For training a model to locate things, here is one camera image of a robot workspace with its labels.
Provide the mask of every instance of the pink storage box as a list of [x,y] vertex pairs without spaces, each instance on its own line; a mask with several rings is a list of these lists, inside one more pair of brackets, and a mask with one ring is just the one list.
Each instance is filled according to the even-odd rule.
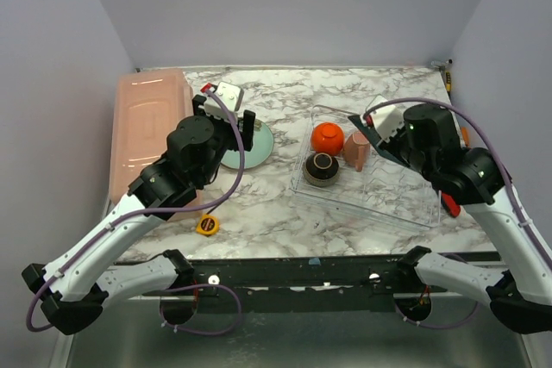
[[[166,151],[166,136],[193,115],[191,86],[178,68],[123,75],[111,142],[110,199],[118,203],[141,170]],[[201,194],[189,205],[201,203]],[[201,215],[174,215],[172,220]]]

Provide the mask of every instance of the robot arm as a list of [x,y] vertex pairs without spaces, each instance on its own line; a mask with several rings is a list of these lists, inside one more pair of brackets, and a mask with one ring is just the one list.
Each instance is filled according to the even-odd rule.
[[[167,136],[166,152],[142,170],[110,214],[56,260],[23,271],[28,287],[41,293],[46,318],[62,333],[84,329],[103,309],[123,299],[192,284],[193,269],[176,250],[139,265],[110,266],[176,208],[196,198],[196,190],[215,177],[226,151],[238,149],[229,117],[237,123],[244,149],[252,148],[255,113],[246,110],[241,119],[236,116],[243,91],[225,83],[206,88],[210,97],[193,98],[194,116]],[[216,101],[230,112],[221,111]]]
[[352,115],[349,120],[379,155],[420,173],[463,206],[509,267],[503,274],[419,246],[399,261],[404,273],[489,306],[518,333],[552,329],[552,251],[534,227],[525,229],[528,223],[518,219],[516,209],[523,210],[518,194],[507,183],[514,204],[504,180],[507,175],[501,173],[491,153],[462,147],[453,116],[441,105],[422,103],[404,113],[392,103],[375,108],[372,116]]

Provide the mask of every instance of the yellow tape measure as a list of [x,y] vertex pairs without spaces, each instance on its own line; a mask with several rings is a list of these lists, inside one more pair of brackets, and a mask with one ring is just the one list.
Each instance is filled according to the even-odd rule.
[[212,236],[219,229],[218,219],[213,215],[202,215],[196,226],[196,232],[203,236]]

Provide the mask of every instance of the bolt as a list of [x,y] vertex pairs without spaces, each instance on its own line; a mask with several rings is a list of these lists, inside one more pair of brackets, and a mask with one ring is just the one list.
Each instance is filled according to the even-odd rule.
[[208,282],[209,284],[220,284],[221,279],[217,275],[210,275]]
[[368,280],[372,284],[378,284],[381,280],[380,275],[378,273],[371,273],[370,276],[368,276]]

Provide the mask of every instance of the round plate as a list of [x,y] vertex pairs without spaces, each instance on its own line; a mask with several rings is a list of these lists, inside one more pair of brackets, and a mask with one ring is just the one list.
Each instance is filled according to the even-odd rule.
[[[260,130],[253,134],[253,148],[245,152],[245,169],[256,167],[264,163],[274,148],[274,136],[270,128],[264,123],[260,123]],[[237,170],[240,166],[240,153],[237,151],[227,151],[224,154],[221,164],[225,167]]]

